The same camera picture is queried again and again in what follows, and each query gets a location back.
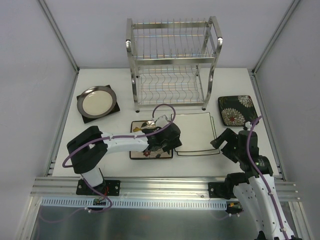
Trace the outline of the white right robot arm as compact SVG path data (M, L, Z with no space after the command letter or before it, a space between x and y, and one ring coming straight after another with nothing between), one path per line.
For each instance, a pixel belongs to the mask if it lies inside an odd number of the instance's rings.
M214 148L238 163L241 172L229 173L224 182L208 183L210 196L225 200L238 199L242 209L254 220L259 240L296 240L281 207L269 159L259 153L258 135L254 131L235 133L224 130L211 141Z

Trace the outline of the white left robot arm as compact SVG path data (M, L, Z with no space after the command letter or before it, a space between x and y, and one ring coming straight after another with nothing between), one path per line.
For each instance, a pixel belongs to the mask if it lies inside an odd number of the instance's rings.
M71 160L70 167L83 177L88 190L99 195L105 190L105 182L98 163L106 154L169 152L182 145L180 135L181 130L173 122L126 135L103 133L98 126L91 126L67 143L69 156L62 166L67 168L66 162Z

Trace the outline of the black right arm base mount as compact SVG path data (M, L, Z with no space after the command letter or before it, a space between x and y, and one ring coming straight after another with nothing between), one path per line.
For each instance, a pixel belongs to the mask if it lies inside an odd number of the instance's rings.
M226 200L234 199L234 187L239 184L248 183L248 178L244 172L229 173L224 182L209 182L208 194L210 198L222 198Z

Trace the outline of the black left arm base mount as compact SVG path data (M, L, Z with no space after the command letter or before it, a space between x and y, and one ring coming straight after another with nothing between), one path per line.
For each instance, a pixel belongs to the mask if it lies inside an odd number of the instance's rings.
M119 196L121 181L120 180L104 180L102 184L89 188L84 179L80 179L77 183L76 195L79 196L98 196L98 192L105 196Z

